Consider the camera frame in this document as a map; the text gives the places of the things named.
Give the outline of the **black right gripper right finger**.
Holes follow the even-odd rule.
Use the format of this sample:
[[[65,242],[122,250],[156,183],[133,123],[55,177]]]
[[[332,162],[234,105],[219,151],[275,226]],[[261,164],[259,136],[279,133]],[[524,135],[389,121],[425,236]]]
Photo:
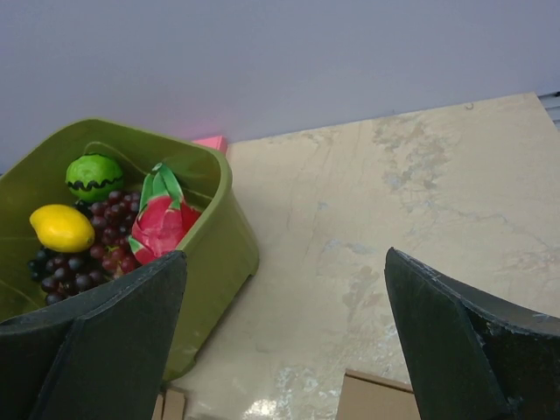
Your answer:
[[[559,320],[395,248],[388,299],[423,419],[557,419]]]

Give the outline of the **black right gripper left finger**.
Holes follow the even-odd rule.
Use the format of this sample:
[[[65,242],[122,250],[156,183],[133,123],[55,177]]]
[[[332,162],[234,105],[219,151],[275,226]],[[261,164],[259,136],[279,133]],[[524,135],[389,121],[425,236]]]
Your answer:
[[[149,419],[186,288],[173,251],[1,324],[3,419]]]

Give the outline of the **brown cardboard box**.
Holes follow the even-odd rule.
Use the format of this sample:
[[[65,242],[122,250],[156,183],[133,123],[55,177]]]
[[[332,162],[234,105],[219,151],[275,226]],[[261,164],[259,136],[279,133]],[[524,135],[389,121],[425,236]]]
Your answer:
[[[157,396],[154,419],[184,419],[186,393],[168,388]],[[348,369],[345,372],[337,419],[418,419],[420,417],[412,387],[380,376]]]

